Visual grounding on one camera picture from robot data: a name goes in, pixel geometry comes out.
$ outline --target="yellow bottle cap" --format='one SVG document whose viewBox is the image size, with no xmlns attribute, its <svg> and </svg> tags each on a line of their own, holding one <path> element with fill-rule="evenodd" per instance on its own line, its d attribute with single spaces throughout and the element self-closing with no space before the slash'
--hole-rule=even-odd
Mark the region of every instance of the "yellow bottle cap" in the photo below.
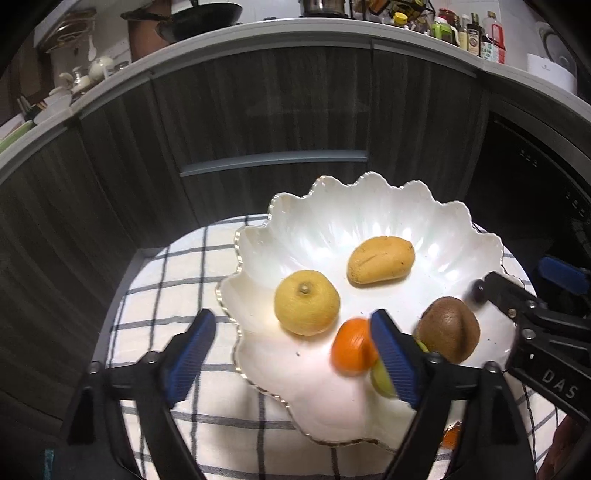
<svg viewBox="0 0 591 480">
<path fill-rule="evenodd" d="M 408 22 L 408 17 L 404 15 L 402 12 L 396 12 L 394 14 L 394 23 L 397 25 L 406 25 Z"/>
</svg>

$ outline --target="white appliance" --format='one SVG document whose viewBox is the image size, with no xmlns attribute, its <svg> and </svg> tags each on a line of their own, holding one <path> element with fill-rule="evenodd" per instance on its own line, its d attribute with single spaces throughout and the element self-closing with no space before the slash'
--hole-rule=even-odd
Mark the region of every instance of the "white appliance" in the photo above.
<svg viewBox="0 0 591 480">
<path fill-rule="evenodd" d="M 527 71 L 537 77 L 570 92 L 577 94 L 577 79 L 563 66 L 537 55 L 527 54 Z"/>
</svg>

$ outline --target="condiment bottle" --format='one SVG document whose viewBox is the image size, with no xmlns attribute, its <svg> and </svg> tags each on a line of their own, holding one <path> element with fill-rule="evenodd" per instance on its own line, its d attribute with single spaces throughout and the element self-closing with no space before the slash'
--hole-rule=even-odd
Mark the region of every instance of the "condiment bottle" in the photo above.
<svg viewBox="0 0 591 480">
<path fill-rule="evenodd" d="M 408 17 L 402 12 L 396 12 L 394 14 L 394 26 L 404 28 L 407 24 Z"/>
<path fill-rule="evenodd" d="M 462 15 L 462 21 L 459 23 L 460 26 L 457 28 L 457 37 L 462 50 L 468 50 L 468 32 L 466 30 L 468 23 L 470 23 L 470 17 L 467 15 Z"/>
<path fill-rule="evenodd" d="M 493 43 L 499 47 L 499 63 L 505 63 L 505 34 L 503 26 L 497 21 L 494 12 L 488 12 L 488 17 L 485 19 L 484 27 L 486 34 L 491 38 Z"/>
<path fill-rule="evenodd" d="M 472 22 L 466 26 L 468 33 L 468 51 L 480 56 L 480 24 L 478 14 L 472 14 Z"/>
<path fill-rule="evenodd" d="M 487 34 L 480 39 L 480 56 L 485 60 L 499 63 L 499 47 Z"/>
<path fill-rule="evenodd" d="M 445 18 L 435 17 L 435 22 L 431 25 L 431 34 L 439 40 L 453 43 L 452 28 L 447 24 Z"/>
<path fill-rule="evenodd" d="M 450 24 L 450 28 L 452 29 L 452 43 L 456 46 L 460 46 L 460 34 L 458 33 L 457 29 L 461 28 L 460 25 L 460 18 L 457 15 L 453 16 L 453 22 Z"/>
</svg>

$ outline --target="sauce bottle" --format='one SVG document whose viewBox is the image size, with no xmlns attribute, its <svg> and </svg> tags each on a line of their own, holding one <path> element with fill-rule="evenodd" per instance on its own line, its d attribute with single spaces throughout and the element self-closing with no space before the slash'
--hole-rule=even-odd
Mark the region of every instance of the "sauce bottle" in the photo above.
<svg viewBox="0 0 591 480">
<path fill-rule="evenodd" d="M 457 28 L 457 37 L 462 50 L 468 50 L 468 31 L 466 28 L 468 23 L 470 23 L 470 17 L 467 15 L 462 15 L 462 20 L 459 22 L 459 26 Z"/>
<path fill-rule="evenodd" d="M 480 39 L 480 56 L 485 60 L 499 63 L 499 47 L 487 34 Z"/>
<path fill-rule="evenodd" d="M 498 62 L 505 63 L 505 33 L 503 32 L 503 26 L 497 21 L 494 12 L 489 11 L 487 14 L 488 17 L 483 22 L 486 34 L 499 49 Z"/>
<path fill-rule="evenodd" d="M 478 23 L 478 14 L 472 14 L 472 22 L 468 23 L 466 31 L 468 33 L 468 51 L 480 56 L 480 24 Z"/>
</svg>

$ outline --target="kitchen counter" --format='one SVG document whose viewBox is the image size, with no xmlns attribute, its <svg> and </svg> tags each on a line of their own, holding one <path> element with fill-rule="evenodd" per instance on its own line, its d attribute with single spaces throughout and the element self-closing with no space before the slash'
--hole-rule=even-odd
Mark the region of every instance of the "kitchen counter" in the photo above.
<svg viewBox="0 0 591 480">
<path fill-rule="evenodd" d="M 591 106 L 387 25 L 239 25 L 106 79 L 0 154 L 0 438 L 23 465 L 55 441 L 138 253 L 325 174 L 373 170 L 462 200 L 491 111 L 591 184 Z"/>
<path fill-rule="evenodd" d="M 74 102 L 68 111 L 35 127 L 0 154 L 0 181 L 12 160 L 24 150 L 32 151 L 59 134 L 63 122 L 73 116 L 84 117 L 126 91 L 173 70 L 238 52 L 260 48 L 280 48 L 303 44 L 333 44 L 357 48 L 391 50 L 425 58 L 476 76 L 515 82 L 558 102 L 591 127 L 591 105 L 576 95 L 539 77 L 507 65 L 493 63 L 435 38 L 389 25 L 333 18 L 272 20 L 225 28 L 156 51 L 94 87 Z"/>
</svg>

